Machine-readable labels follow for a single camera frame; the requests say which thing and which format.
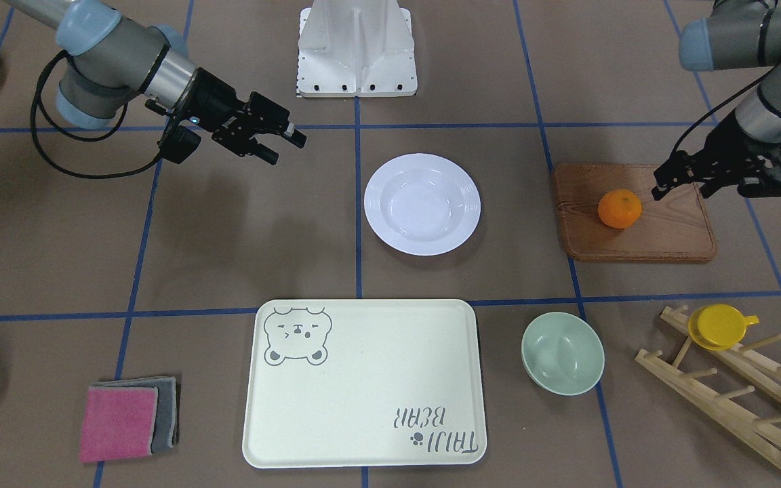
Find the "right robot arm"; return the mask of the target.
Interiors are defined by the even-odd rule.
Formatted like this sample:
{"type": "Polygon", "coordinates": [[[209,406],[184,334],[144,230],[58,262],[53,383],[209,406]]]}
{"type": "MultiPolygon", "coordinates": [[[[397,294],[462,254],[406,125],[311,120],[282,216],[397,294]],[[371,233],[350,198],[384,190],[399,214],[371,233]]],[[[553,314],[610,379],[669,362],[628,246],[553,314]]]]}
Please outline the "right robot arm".
{"type": "Polygon", "coordinates": [[[68,66],[59,81],[56,107],[77,127],[105,129],[121,124],[127,103],[146,97],[146,107],[167,117],[158,157],[182,163],[201,139],[183,126],[190,121],[214,142],[239,157],[252,155],[274,164],[279,155],[257,141],[276,135],[295,147],[306,136],[290,121],[290,112],[260,95],[238,99],[233,87],[189,59],[183,36],[167,25],[142,26],[102,1],[12,1],[10,5],[56,32],[61,47],[41,72],[31,106],[37,128],[41,92],[56,63],[68,66]]]}

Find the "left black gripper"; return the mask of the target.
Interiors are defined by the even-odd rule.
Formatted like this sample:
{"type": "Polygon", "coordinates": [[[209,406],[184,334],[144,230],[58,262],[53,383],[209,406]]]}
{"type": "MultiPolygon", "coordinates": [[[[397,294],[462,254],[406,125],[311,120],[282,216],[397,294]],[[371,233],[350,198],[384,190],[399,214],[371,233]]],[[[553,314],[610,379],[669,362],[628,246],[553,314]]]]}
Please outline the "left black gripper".
{"type": "Polygon", "coordinates": [[[655,186],[651,190],[654,201],[660,201],[679,186],[700,183],[700,195],[707,199],[719,189],[737,186],[751,173],[759,157],[771,158],[781,154],[781,141],[760,142],[747,135],[735,114],[729,114],[706,137],[704,147],[689,155],[677,150],[654,170],[655,186]]]}

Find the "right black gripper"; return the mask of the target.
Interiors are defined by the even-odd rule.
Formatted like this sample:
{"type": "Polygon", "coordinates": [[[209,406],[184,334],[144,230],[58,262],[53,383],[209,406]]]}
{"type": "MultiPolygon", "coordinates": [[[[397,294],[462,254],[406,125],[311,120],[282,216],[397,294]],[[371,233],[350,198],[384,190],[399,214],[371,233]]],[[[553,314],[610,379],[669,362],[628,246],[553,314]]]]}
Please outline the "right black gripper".
{"type": "Polygon", "coordinates": [[[307,136],[289,120],[288,109],[256,91],[241,101],[233,87],[204,68],[196,70],[189,95],[187,117],[239,157],[278,163],[279,154],[259,143],[257,135],[276,135],[297,148],[306,146],[307,136]]]}

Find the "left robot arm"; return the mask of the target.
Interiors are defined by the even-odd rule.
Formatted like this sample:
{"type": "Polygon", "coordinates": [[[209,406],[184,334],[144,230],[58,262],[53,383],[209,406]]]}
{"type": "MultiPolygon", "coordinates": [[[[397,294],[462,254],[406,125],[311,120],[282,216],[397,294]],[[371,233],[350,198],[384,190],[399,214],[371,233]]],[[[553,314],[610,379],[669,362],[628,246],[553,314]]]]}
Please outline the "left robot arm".
{"type": "Polygon", "coordinates": [[[654,170],[654,200],[698,183],[701,197],[735,186],[741,197],[781,197],[781,1],[716,1],[686,24],[679,61],[692,72],[765,67],[698,152],[674,147],[654,170]]]}

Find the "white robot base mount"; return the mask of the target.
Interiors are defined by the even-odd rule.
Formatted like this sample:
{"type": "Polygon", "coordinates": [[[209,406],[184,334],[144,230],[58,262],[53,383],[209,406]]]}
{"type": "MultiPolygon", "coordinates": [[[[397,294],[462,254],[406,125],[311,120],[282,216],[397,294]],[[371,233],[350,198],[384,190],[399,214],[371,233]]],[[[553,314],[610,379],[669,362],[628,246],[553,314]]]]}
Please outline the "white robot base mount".
{"type": "Polygon", "coordinates": [[[300,10],[298,34],[300,97],[418,92],[412,14],[397,1],[315,1],[300,10]]]}

